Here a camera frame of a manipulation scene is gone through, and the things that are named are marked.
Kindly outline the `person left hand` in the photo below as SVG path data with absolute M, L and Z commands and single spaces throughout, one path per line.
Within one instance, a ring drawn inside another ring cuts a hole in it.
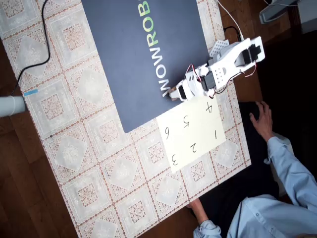
M 186 205 L 186 207 L 193 211 L 194 215 L 198 220 L 199 225 L 201 225 L 204 221 L 208 220 L 208 216 L 202 206 L 200 199 L 195 199 L 194 201 Z

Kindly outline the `person right hand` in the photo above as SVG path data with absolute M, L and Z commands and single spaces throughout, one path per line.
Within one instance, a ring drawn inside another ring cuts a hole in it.
M 257 133 L 265 140 L 265 142 L 268 142 L 274 137 L 272 131 L 272 112 L 268 104 L 264 101 L 256 102 L 256 105 L 259 109 L 259 118 L 255 119 L 252 113 L 249 113 L 249 117 Z

